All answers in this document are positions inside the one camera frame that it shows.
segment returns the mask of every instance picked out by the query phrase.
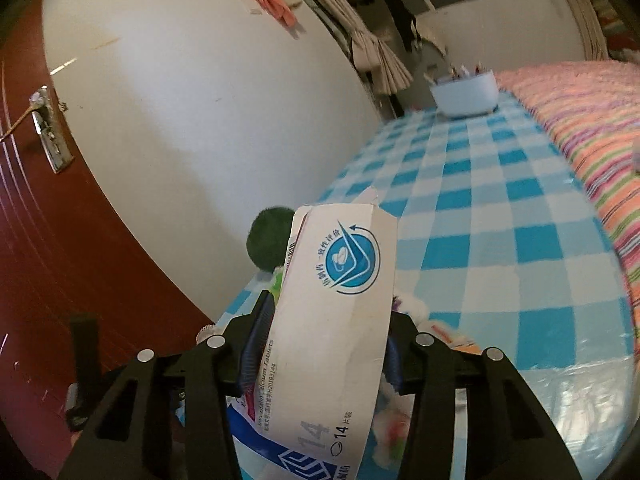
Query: white storage box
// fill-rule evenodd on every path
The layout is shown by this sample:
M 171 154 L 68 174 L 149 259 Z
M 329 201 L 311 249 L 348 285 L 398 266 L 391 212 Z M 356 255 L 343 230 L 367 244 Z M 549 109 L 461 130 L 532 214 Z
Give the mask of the white storage box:
M 431 93 L 438 111 L 447 117 L 485 114 L 498 105 L 498 84 L 491 70 L 432 85 Z

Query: blue and white checkered tablecloth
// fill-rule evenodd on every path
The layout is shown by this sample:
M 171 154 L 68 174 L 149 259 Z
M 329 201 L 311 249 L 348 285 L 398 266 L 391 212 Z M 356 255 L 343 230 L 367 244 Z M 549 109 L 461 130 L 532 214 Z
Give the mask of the blue and white checkered tablecloth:
M 399 218 L 396 290 L 501 348 L 585 478 L 596 476 L 628 417 L 630 309 L 596 212 L 542 128 L 506 93 L 488 116 L 411 114 L 385 124 L 319 201 L 351 202 L 369 186 Z M 248 312 L 263 286 L 252 281 L 220 321 Z M 616 370 L 608 382 L 604 367 Z M 597 424 L 584 420 L 593 409 Z M 367 480 L 393 478 L 373 468 Z

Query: green ball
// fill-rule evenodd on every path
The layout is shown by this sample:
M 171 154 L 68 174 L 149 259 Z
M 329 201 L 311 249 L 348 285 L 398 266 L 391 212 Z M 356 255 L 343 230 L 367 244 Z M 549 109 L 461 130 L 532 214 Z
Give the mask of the green ball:
M 269 207 L 255 218 L 246 238 L 246 252 L 258 269 L 273 272 L 284 264 L 293 213 L 288 207 Z

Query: striped bedsheet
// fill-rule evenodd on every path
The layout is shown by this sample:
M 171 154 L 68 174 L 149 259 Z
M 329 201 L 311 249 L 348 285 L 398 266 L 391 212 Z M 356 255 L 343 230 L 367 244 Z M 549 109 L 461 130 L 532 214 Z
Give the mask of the striped bedsheet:
M 640 66 L 562 62 L 498 74 L 544 126 L 596 206 L 626 273 L 640 348 L 640 176 L 632 142 L 640 137 Z

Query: curtain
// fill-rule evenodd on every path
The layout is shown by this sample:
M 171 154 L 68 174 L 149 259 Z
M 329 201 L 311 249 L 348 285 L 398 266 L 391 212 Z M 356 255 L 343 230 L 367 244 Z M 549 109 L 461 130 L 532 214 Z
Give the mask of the curtain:
M 567 0 L 580 29 L 584 58 L 587 61 L 609 59 L 607 40 L 604 38 L 598 15 L 590 0 Z
M 398 56 L 372 34 L 347 0 L 319 0 L 351 36 L 353 64 L 371 72 L 375 93 L 391 95 L 408 88 L 413 78 Z

